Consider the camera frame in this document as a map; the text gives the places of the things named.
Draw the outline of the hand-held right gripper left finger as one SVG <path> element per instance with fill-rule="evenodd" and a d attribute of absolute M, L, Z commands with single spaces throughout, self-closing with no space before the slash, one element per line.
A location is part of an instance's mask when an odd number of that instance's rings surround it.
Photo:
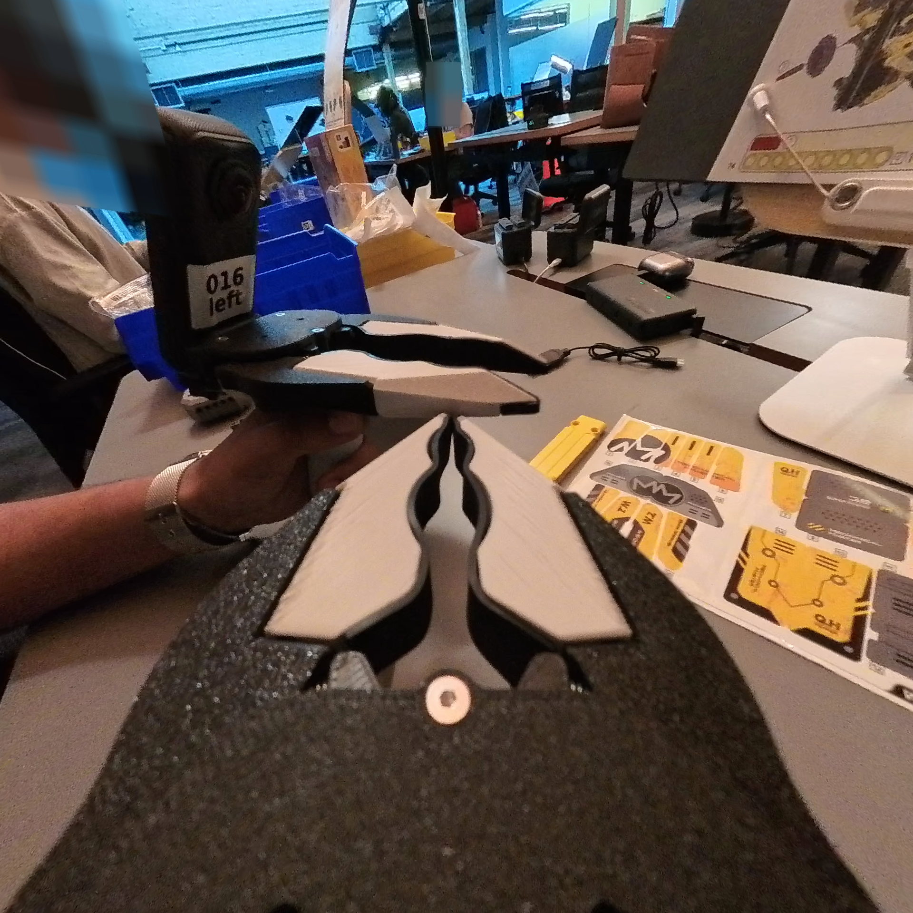
<path fill-rule="evenodd" d="M 264 633 L 319 645 L 308 688 L 379 690 L 432 616 L 424 529 L 440 506 L 453 421 L 440 415 L 346 479 Z"/>

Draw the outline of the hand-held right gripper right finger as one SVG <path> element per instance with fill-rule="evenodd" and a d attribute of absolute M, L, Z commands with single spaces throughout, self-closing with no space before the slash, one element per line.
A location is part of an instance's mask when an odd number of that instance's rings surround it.
<path fill-rule="evenodd" d="M 453 422 L 467 552 L 467 630 L 515 690 L 589 692 L 572 649 L 631 636 L 562 490 L 467 418 Z"/>

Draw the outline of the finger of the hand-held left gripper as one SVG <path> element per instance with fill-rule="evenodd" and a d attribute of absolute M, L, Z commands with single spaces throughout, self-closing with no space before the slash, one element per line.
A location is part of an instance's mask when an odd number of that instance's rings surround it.
<path fill-rule="evenodd" d="M 481 368 L 522 374 L 551 371 L 551 359 L 499 337 L 449 325 L 347 318 L 320 336 L 320 351 L 358 351 L 379 359 L 426 361 L 446 368 Z"/>
<path fill-rule="evenodd" d="M 301 360 L 293 371 L 310 379 L 323 375 L 367 382 L 375 413 L 384 418 L 496 417 L 540 410 L 537 396 L 478 367 L 380 359 L 366 352 L 324 352 Z"/>

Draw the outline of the person's left forearm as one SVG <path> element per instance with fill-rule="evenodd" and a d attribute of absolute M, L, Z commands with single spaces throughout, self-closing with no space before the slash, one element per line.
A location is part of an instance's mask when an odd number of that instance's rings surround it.
<path fill-rule="evenodd" d="M 175 556 L 149 530 L 150 476 L 1 506 L 1 629 L 34 622 Z"/>

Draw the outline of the person's left hand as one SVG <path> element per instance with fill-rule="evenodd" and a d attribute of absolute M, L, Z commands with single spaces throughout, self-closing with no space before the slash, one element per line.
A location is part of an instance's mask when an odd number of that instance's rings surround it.
<path fill-rule="evenodd" d="M 364 417 L 252 412 L 182 474 L 176 505 L 198 529 L 240 535 L 288 519 L 381 454 Z"/>

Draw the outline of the yellow plastic toy piece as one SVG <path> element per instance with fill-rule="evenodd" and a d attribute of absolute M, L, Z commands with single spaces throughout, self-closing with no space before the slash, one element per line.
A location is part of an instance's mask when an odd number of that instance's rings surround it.
<path fill-rule="evenodd" d="M 599 443 L 606 428 L 604 421 L 577 417 L 531 459 L 531 467 L 551 482 L 562 483 Z"/>

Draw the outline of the clear plastic bag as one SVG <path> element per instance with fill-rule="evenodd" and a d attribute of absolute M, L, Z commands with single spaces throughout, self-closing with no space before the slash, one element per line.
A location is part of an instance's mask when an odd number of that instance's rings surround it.
<path fill-rule="evenodd" d="M 103 296 L 93 298 L 89 306 L 113 321 L 154 307 L 151 276 L 147 273 Z"/>
<path fill-rule="evenodd" d="M 392 182 L 343 184 L 324 191 L 324 198 L 334 227 L 356 244 L 379 237 L 399 237 L 413 230 L 432 241 L 453 248 L 459 256 L 474 253 L 480 242 L 458 234 L 441 220 L 444 198 L 431 197 L 430 186 L 418 188 L 409 203 L 394 174 Z"/>

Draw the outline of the blue storage bin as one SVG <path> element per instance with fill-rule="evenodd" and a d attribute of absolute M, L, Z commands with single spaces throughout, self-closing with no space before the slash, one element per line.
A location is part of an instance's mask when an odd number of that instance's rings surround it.
<path fill-rule="evenodd" d="M 254 312 L 335 311 L 366 314 L 370 307 L 356 244 L 332 226 L 316 178 L 280 185 L 259 210 Z M 161 355 L 154 310 L 114 321 L 120 341 L 146 380 L 182 384 Z"/>

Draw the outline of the black battery charger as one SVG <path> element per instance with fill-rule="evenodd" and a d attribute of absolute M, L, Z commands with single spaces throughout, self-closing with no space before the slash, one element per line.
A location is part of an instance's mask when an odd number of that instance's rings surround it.
<path fill-rule="evenodd" d="M 544 197 L 534 189 L 522 196 L 519 217 L 500 217 L 494 225 L 494 245 L 500 262 L 508 268 L 524 267 L 532 257 L 532 232 L 542 222 Z"/>
<path fill-rule="evenodd" d="M 591 190 L 580 200 L 573 215 L 548 229 L 546 256 L 549 263 L 558 261 L 559 266 L 569 268 L 590 256 L 594 241 L 604 237 L 611 193 L 609 185 Z"/>

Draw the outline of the yellow grey sticker sheet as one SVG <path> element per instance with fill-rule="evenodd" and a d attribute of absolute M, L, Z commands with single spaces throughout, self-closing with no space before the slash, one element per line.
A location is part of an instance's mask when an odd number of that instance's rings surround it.
<path fill-rule="evenodd" d="M 911 709 L 911 494 L 630 416 L 563 485 L 692 602 Z"/>

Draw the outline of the wooden office desk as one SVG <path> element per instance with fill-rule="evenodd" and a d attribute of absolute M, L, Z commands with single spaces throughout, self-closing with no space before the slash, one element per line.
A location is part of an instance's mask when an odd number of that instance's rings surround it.
<path fill-rule="evenodd" d="M 564 149 L 597 145 L 619 146 L 627 154 L 638 126 L 603 128 L 599 112 L 575 112 L 553 117 L 547 126 L 529 129 L 517 123 L 456 140 L 444 149 L 446 154 L 479 153 L 495 161 L 496 203 L 500 217 L 510 215 L 507 167 L 511 163 L 557 158 Z"/>

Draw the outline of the black computer monitor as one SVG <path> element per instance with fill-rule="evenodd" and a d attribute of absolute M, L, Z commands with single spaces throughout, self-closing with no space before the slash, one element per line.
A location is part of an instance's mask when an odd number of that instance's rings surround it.
<path fill-rule="evenodd" d="M 561 74 L 521 83 L 523 120 L 529 131 L 544 129 L 564 113 Z"/>
<path fill-rule="evenodd" d="M 575 69 L 571 74 L 568 112 L 602 110 L 609 67 Z"/>

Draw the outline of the round black stand base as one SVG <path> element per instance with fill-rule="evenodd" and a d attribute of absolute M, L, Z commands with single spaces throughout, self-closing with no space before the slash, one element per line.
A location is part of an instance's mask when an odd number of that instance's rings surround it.
<path fill-rule="evenodd" d="M 747 234 L 754 225 L 755 219 L 744 208 L 738 186 L 726 184 L 719 208 L 695 215 L 690 233 L 699 238 L 738 237 Z"/>

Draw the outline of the brown cardboard box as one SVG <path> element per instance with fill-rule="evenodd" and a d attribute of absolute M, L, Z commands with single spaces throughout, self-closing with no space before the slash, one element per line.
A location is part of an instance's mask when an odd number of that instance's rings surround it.
<path fill-rule="evenodd" d="M 663 66 L 674 28 L 632 25 L 622 45 L 612 49 L 604 92 L 601 127 L 638 125 Z"/>

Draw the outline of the black display panel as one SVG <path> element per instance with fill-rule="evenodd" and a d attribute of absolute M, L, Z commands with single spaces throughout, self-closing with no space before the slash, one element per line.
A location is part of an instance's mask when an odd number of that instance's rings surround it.
<path fill-rule="evenodd" d="M 626 159 L 626 179 L 698 182 L 710 177 L 788 5 L 683 4 Z"/>

